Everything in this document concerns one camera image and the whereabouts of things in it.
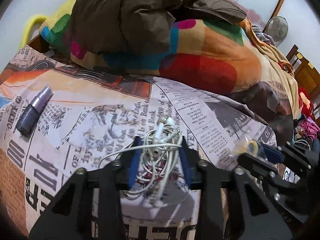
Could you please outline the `newspaper print quilt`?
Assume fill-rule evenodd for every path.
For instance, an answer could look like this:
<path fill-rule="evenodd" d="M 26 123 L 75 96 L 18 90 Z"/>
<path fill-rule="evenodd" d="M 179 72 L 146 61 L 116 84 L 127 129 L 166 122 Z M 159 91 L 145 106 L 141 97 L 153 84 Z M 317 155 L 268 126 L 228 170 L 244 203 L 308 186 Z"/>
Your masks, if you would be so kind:
<path fill-rule="evenodd" d="M 53 96 L 24 137 L 17 121 L 46 86 Z M 231 151 L 243 136 L 276 145 L 270 126 L 216 94 L 164 78 L 95 72 L 21 49 L 1 72 L 1 204 L 17 231 L 29 235 L 78 168 L 103 167 L 136 136 L 156 129 L 162 115 L 220 168 L 236 165 Z"/>

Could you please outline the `wooden headboard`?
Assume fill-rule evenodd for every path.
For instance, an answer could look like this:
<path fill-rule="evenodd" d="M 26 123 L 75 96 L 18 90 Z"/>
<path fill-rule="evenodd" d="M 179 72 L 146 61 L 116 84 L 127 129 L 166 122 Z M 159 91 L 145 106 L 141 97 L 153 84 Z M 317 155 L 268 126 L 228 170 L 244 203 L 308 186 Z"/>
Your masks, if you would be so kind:
<path fill-rule="evenodd" d="M 319 109 L 319 72 L 312 63 L 303 56 L 297 45 L 293 45 L 286 58 L 293 66 L 295 79 L 299 88 L 304 88 L 312 101 L 314 110 Z"/>

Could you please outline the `colourful checked blanket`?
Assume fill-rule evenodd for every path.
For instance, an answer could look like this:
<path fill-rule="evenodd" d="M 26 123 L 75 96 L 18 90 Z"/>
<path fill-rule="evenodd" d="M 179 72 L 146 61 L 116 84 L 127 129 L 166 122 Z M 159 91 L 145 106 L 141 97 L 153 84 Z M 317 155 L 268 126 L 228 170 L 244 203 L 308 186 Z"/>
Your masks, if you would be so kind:
<path fill-rule="evenodd" d="M 263 84 L 279 99 L 272 107 L 274 112 L 294 117 L 301 113 L 291 64 L 275 46 L 257 38 L 248 19 L 238 24 L 196 19 L 176 22 L 170 49 L 162 54 L 96 55 L 74 42 L 67 31 L 75 2 L 67 0 L 49 16 L 40 35 L 84 68 L 161 76 L 222 95 L 248 92 L 253 85 Z"/>

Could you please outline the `brown puffer jacket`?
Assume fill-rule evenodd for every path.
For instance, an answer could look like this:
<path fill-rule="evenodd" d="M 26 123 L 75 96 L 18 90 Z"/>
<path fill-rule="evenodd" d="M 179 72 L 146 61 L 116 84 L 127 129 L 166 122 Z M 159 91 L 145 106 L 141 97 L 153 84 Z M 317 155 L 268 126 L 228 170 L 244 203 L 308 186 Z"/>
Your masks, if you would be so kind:
<path fill-rule="evenodd" d="M 236 24 L 246 13 L 228 0 L 76 0 L 69 33 L 93 54 L 159 54 L 169 50 L 173 24 L 192 18 Z"/>

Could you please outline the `clear wrapper with yellow ring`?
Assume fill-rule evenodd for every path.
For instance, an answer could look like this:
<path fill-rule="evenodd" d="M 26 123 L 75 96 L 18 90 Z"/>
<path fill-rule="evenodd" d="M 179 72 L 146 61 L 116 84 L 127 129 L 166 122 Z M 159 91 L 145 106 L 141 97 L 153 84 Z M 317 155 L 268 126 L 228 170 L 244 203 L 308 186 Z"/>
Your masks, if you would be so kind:
<path fill-rule="evenodd" d="M 231 156 L 237 158 L 244 153 L 257 157 L 259 153 L 258 142 L 243 136 L 234 146 L 233 150 L 231 151 Z"/>

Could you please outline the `yellow foam tube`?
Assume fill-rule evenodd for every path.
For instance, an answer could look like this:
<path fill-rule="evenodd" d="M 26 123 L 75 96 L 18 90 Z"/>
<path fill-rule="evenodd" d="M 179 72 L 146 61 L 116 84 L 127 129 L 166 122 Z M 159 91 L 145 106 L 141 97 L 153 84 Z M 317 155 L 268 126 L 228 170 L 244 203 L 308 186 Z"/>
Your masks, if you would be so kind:
<path fill-rule="evenodd" d="M 31 18 L 29 18 L 25 26 L 25 29 L 23 31 L 19 49 L 22 49 L 29 42 L 29 36 L 31 34 L 33 27 L 37 24 L 42 24 L 46 19 L 47 19 L 46 15 L 40 15 L 40 14 L 31 16 Z"/>

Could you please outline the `white standing fan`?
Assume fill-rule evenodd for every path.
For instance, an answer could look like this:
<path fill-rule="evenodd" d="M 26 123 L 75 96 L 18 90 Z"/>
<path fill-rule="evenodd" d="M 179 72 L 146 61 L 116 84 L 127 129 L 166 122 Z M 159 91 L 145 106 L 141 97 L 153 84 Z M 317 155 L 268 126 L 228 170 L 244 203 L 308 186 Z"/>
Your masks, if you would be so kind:
<path fill-rule="evenodd" d="M 265 33 L 273 38 L 276 47 L 278 47 L 285 40 L 288 31 L 288 22 L 282 16 L 271 18 L 265 28 Z"/>

